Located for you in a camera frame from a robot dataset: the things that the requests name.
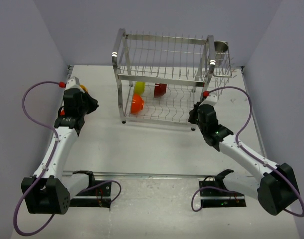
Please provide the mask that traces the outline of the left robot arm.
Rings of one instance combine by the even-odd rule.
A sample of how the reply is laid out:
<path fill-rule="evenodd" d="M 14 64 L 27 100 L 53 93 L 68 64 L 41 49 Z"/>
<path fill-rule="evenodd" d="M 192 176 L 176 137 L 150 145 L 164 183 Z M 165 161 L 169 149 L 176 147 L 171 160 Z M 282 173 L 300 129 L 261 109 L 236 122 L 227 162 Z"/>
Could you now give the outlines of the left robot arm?
<path fill-rule="evenodd" d="M 84 116 L 95 111 L 98 102 L 83 88 L 70 88 L 64 91 L 63 103 L 42 163 L 33 176 L 25 177 L 21 183 L 31 214 L 65 214 L 73 197 L 80 192 L 89 196 L 96 189 L 91 171 L 75 171 L 67 180 L 62 177 L 69 152 L 85 124 Z"/>

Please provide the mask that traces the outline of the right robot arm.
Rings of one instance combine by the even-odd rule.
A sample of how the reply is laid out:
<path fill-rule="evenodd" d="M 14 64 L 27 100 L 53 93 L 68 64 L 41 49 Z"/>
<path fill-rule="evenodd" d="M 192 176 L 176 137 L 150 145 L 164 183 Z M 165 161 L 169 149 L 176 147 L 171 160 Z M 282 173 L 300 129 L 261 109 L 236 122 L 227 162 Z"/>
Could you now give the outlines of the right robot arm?
<path fill-rule="evenodd" d="M 219 124 L 212 103 L 194 104 L 188 122 L 199 128 L 207 145 L 229 156 L 253 177 L 252 180 L 233 179 L 234 170 L 226 169 L 214 177 L 214 185 L 202 186 L 199 192 L 215 190 L 221 196 L 240 193 L 256 199 L 273 216 L 287 212 L 291 203 L 299 201 L 302 212 L 294 213 L 294 216 L 304 216 L 304 203 L 291 166 L 286 163 L 279 165 L 248 148 L 239 140 L 239 134 Z"/>

